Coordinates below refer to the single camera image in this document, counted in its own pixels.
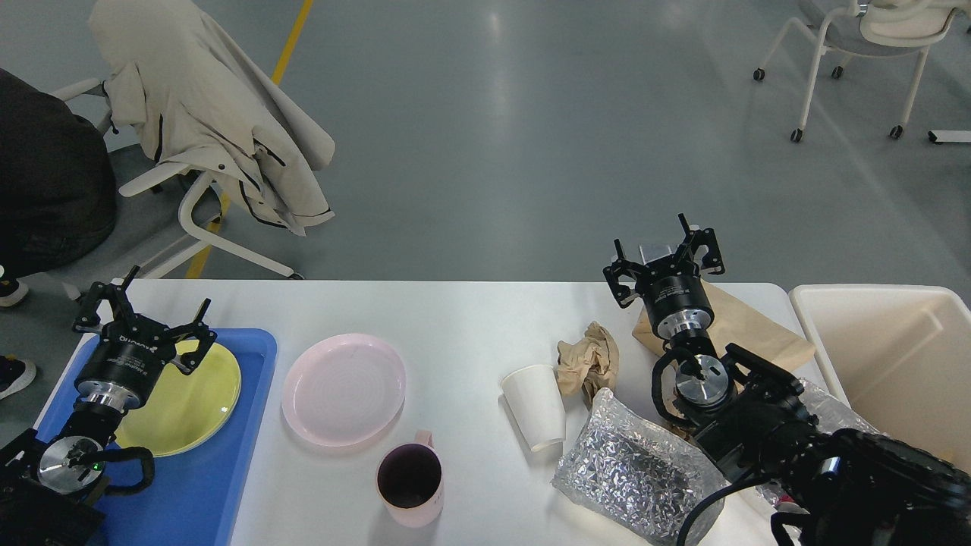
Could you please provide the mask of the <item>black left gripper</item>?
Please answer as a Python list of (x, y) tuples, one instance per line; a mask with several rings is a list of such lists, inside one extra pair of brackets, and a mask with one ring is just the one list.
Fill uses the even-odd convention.
[[(73, 332), (101, 331), (98, 309), (102, 302), (108, 302), (113, 322), (120, 321), (122, 328), (134, 331), (137, 314), (126, 290), (140, 270), (141, 266), (133, 266), (121, 284), (93, 282), (82, 296)], [(77, 374), (77, 401), (102, 404), (115, 411), (144, 407), (164, 367), (174, 357), (174, 344), (184, 340), (196, 340), (196, 349), (176, 355), (172, 362), (180, 373), (193, 374), (218, 338), (204, 322), (211, 303), (212, 300), (205, 298), (192, 321), (169, 329), (168, 339), (151, 331), (131, 333), (121, 326), (107, 328)]]

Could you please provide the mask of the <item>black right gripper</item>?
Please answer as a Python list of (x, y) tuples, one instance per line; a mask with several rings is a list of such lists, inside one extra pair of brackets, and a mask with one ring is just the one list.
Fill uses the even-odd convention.
[(724, 275), (724, 257), (714, 228), (691, 224), (684, 213), (677, 220), (683, 241), (677, 246), (676, 269), (649, 271), (644, 277), (644, 264), (628, 259), (621, 240), (614, 239), (616, 256), (603, 275), (622, 309), (642, 298), (652, 332), (660, 339), (708, 337), (715, 314), (701, 277)]

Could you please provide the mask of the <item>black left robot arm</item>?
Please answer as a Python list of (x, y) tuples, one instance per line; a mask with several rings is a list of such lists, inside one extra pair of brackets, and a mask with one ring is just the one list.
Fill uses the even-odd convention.
[(77, 398), (60, 432), (42, 441), (34, 428), (2, 449), (4, 545), (86, 545), (105, 519), (104, 495), (135, 495), (156, 476), (146, 447), (112, 448), (125, 416), (144, 407), (166, 366), (184, 375), (201, 366), (216, 333), (205, 323), (204, 300), (189, 322), (170, 326), (137, 313), (119, 283), (94, 282), (72, 324), (98, 343), (74, 386)]

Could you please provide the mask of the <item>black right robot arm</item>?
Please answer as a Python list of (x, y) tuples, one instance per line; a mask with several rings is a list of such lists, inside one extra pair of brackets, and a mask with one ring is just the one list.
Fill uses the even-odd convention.
[(710, 338), (715, 311), (702, 274), (724, 273), (717, 235), (679, 215), (683, 241), (651, 260), (631, 260), (620, 240), (603, 270), (611, 295), (627, 308), (643, 302), (663, 354), (652, 367), (651, 398), (660, 418), (686, 432), (727, 484), (693, 508), (691, 529), (718, 501), (775, 483), (797, 511), (778, 511), (779, 545), (967, 545), (969, 475), (927, 450), (880, 433), (819, 429), (790, 371), (737, 344), (718, 355)]

